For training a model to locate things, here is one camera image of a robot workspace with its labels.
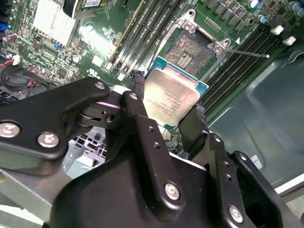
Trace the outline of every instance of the red wire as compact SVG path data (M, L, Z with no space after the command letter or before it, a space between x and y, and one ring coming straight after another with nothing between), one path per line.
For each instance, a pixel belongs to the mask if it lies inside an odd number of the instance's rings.
M0 64L0 67L3 67L3 66L5 67L7 64L12 63L12 62L14 62L14 60L13 60L13 59L8 60L8 61L6 61L5 63Z

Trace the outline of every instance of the motherboard chip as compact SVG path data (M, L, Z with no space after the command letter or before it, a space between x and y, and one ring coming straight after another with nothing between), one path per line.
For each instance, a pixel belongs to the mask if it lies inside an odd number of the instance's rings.
M225 8L226 8L225 5L223 3L221 3L215 10L215 13L218 15L221 15L224 12Z
M236 30L237 31L241 31L244 27L246 26L246 23L241 21L237 26L236 26Z
M228 22L231 26L235 26L239 22L239 17L234 15Z
M229 9L233 9L236 6L236 4L234 2L231 2L229 5Z
M226 12L223 14L222 18L223 18L224 20L228 20L228 19L231 17L231 15L232 15L232 11L228 9L228 10L226 10Z
M268 15L270 13L270 11L271 11L271 8L266 6L265 9L262 11L262 14L263 15Z
M195 76L214 55L214 52L196 38L182 32L168 50L165 59Z
M213 9L217 4L218 4L219 0L211 0L209 3L208 3L208 6L210 9Z
M67 75L67 71L65 69L59 68L58 76L64 78Z

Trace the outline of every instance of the cable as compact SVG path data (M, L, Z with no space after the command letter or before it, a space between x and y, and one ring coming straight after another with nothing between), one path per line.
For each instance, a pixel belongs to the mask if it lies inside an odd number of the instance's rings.
M55 87L57 87L57 85L62 86L61 83L58 83L53 80L44 80L44 79L38 77L37 75L35 75L30 70L23 70L23 69L19 68L18 66L11 65L11 63L12 63L12 60L6 61L4 64L1 64L4 66L6 66L7 64L9 64L9 65L3 69L3 71L0 75L1 75L1 81L2 81L3 85L12 92L19 92L19 91L28 89L27 96L29 96L30 91L38 85L44 86L47 90L50 90L51 88L53 88L54 86L52 86L52 85L56 85ZM21 72L22 70L23 70L24 75L15 75L18 72ZM10 80L12 78L25 79L26 81L24 83L14 83Z

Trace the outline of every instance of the green circuit board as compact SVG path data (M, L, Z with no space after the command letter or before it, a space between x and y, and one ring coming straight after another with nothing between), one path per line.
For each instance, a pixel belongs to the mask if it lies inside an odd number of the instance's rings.
M8 33L17 33L19 38L4 42L1 55L18 54L21 56L19 66L27 69L39 66L42 77L62 84L91 76L109 86L131 88L132 79L115 72L113 66L117 66L118 59L128 62L126 66L129 71L133 69L133 62L136 62L134 70L147 67L170 23L189 10L195 10L194 22L216 40L229 38L232 49L241 46L257 29L260 25L259 15L267 16L268 20L277 18L291 30L297 30L301 25L301 19L288 9L287 0L262 0L255 9L248 8L248 0L170 0L170 4L169 1L157 0L99 0L91 3L94 16L75 20L69 42L59 46L55 38L46 36L38 29L41 25L35 19L41 1L15 1ZM85 9L87 1L82 1L78 8ZM61 7L64 2L57 0L54 4ZM153 26L145 31L144 28L150 24ZM171 35L159 51L159 56L166 56L180 34L181 29L178 29ZM206 75L216 61L215 58L210 59L195 77L209 79L230 56L227 53L222 62ZM168 147L173 148L180 142L178 131L173 130Z

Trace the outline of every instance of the white label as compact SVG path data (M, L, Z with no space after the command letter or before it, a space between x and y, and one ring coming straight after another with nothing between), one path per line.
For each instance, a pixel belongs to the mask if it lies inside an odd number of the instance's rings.
M258 157L255 155L252 158L250 158L251 161L255 164L255 166L260 170L261 168L263 168L262 163L260 162L260 160L258 159Z
M104 60L101 59L98 56L94 56L93 59L92 59L92 63L95 64L98 67L101 67L101 65L104 63Z
M125 77L125 74L120 73L119 76L117 77L117 79L118 79L119 81L123 81L124 77Z
M100 0L87 0L85 3L86 3L85 7L98 6L100 3Z

